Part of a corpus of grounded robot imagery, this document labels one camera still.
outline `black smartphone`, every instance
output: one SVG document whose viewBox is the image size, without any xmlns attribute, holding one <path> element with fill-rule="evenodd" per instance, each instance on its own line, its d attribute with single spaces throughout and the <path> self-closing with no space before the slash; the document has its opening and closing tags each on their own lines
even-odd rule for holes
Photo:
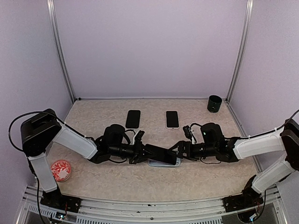
<svg viewBox="0 0 299 224">
<path fill-rule="evenodd" d="M 140 111 L 130 110 L 128 112 L 126 128 L 139 128 Z"/>
<path fill-rule="evenodd" d="M 179 128 L 177 111 L 166 111 L 166 127 L 171 129 Z"/>
</svg>

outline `black cup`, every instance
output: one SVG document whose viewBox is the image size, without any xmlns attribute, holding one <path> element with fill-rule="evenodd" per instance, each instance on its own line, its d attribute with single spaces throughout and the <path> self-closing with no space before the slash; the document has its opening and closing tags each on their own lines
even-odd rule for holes
<svg viewBox="0 0 299 224">
<path fill-rule="evenodd" d="M 217 113 L 220 109 L 222 99 L 216 95 L 211 95 L 209 97 L 209 102 L 207 103 L 207 109 L 211 113 Z"/>
</svg>

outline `white wall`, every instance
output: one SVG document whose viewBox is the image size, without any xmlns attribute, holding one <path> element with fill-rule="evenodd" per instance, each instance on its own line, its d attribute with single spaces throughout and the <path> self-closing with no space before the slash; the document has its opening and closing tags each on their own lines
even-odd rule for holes
<svg viewBox="0 0 299 224">
<path fill-rule="evenodd" d="M 246 2 L 55 1 L 76 97 L 226 97 Z"/>
<path fill-rule="evenodd" d="M 247 134 L 283 124 L 299 109 L 299 1 L 255 0 L 232 107 Z M 280 153 L 259 156 L 263 168 Z M 291 224 L 299 223 L 299 174 L 278 185 Z"/>
<path fill-rule="evenodd" d="M 26 157 L 7 137 L 18 115 L 53 108 L 64 118 L 71 107 L 56 54 L 45 0 L 0 0 L 0 223 L 14 221 L 27 184 Z M 13 139 L 21 146 L 20 122 Z"/>
</svg>

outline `beige table surface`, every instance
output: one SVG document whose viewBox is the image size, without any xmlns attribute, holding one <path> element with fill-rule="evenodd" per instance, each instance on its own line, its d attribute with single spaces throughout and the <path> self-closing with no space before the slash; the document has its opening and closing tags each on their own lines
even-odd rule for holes
<svg viewBox="0 0 299 224">
<path fill-rule="evenodd" d="M 165 148 L 179 140 L 187 140 L 182 127 L 192 122 L 214 122 L 221 126 L 226 137 L 240 135 L 224 103 L 218 113 L 210 113 L 206 105 L 207 100 L 195 99 L 82 100 L 75 102 L 65 121 L 86 136 L 97 138 L 111 124 L 125 126 L 128 110 L 140 110 L 139 129 L 145 131 L 143 143 Z M 178 111 L 179 129 L 166 129 L 167 110 Z M 200 129 L 193 129 L 198 142 L 202 142 Z M 93 164 L 79 154 L 53 144 L 48 155 L 49 164 L 60 159 L 71 163 L 70 178 L 58 184 L 62 193 L 120 201 L 183 201 L 227 196 L 240 193 L 247 180 L 256 174 L 251 157 L 217 165 L 184 160 L 178 168 L 155 168 L 147 162 Z M 214 158 L 205 161 L 217 162 Z"/>
</svg>

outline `marble tabletop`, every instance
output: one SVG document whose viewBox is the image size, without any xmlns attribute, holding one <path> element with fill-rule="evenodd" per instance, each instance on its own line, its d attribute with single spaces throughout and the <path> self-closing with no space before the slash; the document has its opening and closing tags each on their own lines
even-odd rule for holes
<svg viewBox="0 0 299 224">
<path fill-rule="evenodd" d="M 218 113 L 210 113 L 206 105 L 207 100 L 197 99 L 77 100 L 65 121 L 86 136 L 97 138 L 111 124 L 125 126 L 129 110 L 140 110 L 139 129 L 145 131 L 143 143 L 165 148 L 187 140 L 182 127 L 193 122 L 219 124 L 226 137 L 240 135 L 224 103 Z M 171 110 L 178 111 L 179 129 L 165 126 L 165 112 Z M 202 142 L 199 127 L 194 126 L 193 130 L 198 142 Z M 93 164 L 53 144 L 48 154 L 49 164 L 60 159 L 71 163 L 70 178 L 58 183 L 62 193 L 119 201 L 165 202 L 227 196 L 240 193 L 248 179 L 256 174 L 251 157 L 235 163 L 209 165 L 183 160 L 177 168 L 150 167 L 147 162 Z M 205 161 L 217 162 L 215 158 Z"/>
</svg>

